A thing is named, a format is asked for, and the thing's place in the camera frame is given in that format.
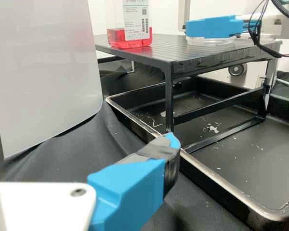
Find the black fabric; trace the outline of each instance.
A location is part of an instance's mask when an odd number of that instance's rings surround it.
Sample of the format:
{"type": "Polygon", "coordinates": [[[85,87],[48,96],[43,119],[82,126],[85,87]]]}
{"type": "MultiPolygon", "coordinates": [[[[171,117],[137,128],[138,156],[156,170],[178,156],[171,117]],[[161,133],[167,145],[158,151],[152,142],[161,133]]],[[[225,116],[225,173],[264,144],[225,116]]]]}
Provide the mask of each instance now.
{"type": "MultiPolygon", "coordinates": [[[[104,95],[163,81],[163,73],[137,64],[136,73],[124,71],[101,78],[104,95]]],[[[87,175],[139,150],[144,143],[118,122],[107,103],[93,118],[18,157],[4,162],[2,181],[85,182],[87,175]]],[[[250,230],[183,174],[143,231],[250,230]]]]}
{"type": "Polygon", "coordinates": [[[103,76],[101,83],[104,97],[164,81],[164,73],[158,68],[135,63],[135,69],[135,73],[126,74],[126,71],[120,67],[116,72],[103,76]]]}
{"type": "MultiPolygon", "coordinates": [[[[277,78],[289,82],[289,72],[278,71],[277,78]]],[[[289,86],[280,82],[276,82],[272,90],[272,94],[289,98],[289,86]]]]}

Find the black tray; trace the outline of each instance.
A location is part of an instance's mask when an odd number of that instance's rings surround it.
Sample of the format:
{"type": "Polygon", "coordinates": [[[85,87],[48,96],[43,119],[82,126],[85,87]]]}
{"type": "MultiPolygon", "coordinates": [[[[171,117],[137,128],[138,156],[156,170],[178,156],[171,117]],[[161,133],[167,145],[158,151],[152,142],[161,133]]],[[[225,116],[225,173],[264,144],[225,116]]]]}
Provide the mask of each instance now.
{"type": "MultiPolygon", "coordinates": [[[[185,78],[174,87],[174,113],[244,91],[201,77],[185,78]]],[[[164,95],[161,83],[106,101],[121,122],[149,142],[165,131],[164,95]]],[[[188,150],[190,144],[203,144],[217,132],[255,118],[256,108],[257,103],[231,106],[176,125],[174,133],[188,150]]],[[[289,230],[289,123],[272,116],[258,122],[190,154],[182,150],[180,170],[253,229],[289,230]]]]}

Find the metal tray rim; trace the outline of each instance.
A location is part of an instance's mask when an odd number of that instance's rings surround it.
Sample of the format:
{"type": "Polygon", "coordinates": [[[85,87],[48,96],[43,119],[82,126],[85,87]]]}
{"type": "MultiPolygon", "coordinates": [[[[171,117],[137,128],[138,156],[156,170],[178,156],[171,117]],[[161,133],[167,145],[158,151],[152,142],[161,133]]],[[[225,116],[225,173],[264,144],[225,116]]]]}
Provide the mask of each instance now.
{"type": "MultiPolygon", "coordinates": [[[[165,84],[165,83],[159,83],[159,84],[155,84],[155,85],[152,85],[149,87],[153,87],[153,86],[155,87],[157,85],[163,85],[163,84],[165,84]]],[[[140,88],[137,90],[143,90],[143,89],[146,89],[149,87],[144,87],[144,88],[140,88]]],[[[123,115],[128,117],[130,120],[132,120],[134,123],[139,125],[146,132],[149,132],[154,137],[157,137],[157,136],[161,135],[161,133],[159,133],[158,131],[156,131],[152,127],[148,126],[143,121],[139,120],[132,113],[130,113],[129,111],[127,111],[126,109],[124,109],[123,107],[121,107],[120,105],[118,105],[117,103],[115,103],[112,100],[112,98],[115,98],[115,97],[121,96],[121,95],[128,95],[130,92],[135,92],[137,90],[130,90],[130,91],[123,92],[120,94],[108,96],[105,101],[108,104],[110,104],[112,107],[114,107],[116,110],[121,112],[123,115]]],[[[256,213],[261,215],[262,217],[269,219],[269,220],[272,220],[272,221],[285,221],[285,220],[289,219],[289,201],[288,201],[288,203],[284,204],[283,207],[281,207],[278,210],[269,209],[269,208],[261,205],[260,203],[258,203],[254,199],[252,199],[249,195],[245,194],[243,191],[241,191],[239,188],[237,188],[236,186],[234,186],[233,184],[228,182],[226,179],[221,177],[215,171],[211,170],[206,165],[204,165],[203,163],[201,163],[200,161],[195,159],[192,155],[187,153],[184,149],[181,149],[180,156],[184,160],[189,162],[191,165],[193,165],[195,168],[197,168],[199,171],[201,171],[204,175],[206,175],[211,180],[213,180],[215,183],[217,183],[218,185],[223,187],[225,190],[227,190],[235,198],[237,198],[242,203],[244,203],[245,205],[250,207],[252,210],[254,210],[256,213]]]]}

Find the label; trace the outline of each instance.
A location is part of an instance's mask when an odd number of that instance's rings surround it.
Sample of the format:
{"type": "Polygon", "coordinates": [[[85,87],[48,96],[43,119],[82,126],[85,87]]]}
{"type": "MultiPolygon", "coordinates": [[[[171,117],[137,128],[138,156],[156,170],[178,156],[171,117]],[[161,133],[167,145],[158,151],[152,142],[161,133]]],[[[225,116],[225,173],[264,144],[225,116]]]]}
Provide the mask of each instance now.
{"type": "Polygon", "coordinates": [[[150,38],[149,0],[123,0],[125,40],[150,38]]]}

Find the barcode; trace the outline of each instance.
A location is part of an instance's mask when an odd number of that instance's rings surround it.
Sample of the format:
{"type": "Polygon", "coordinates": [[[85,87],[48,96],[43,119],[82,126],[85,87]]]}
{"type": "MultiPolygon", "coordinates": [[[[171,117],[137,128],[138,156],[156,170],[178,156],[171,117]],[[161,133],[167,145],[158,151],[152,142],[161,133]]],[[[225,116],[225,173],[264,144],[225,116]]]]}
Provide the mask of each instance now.
{"type": "Polygon", "coordinates": [[[145,19],[145,33],[149,33],[149,22],[147,18],[145,19]]]}
{"type": "Polygon", "coordinates": [[[143,23],[143,32],[144,32],[144,30],[145,30],[145,20],[144,19],[142,19],[142,23],[143,23]]]}

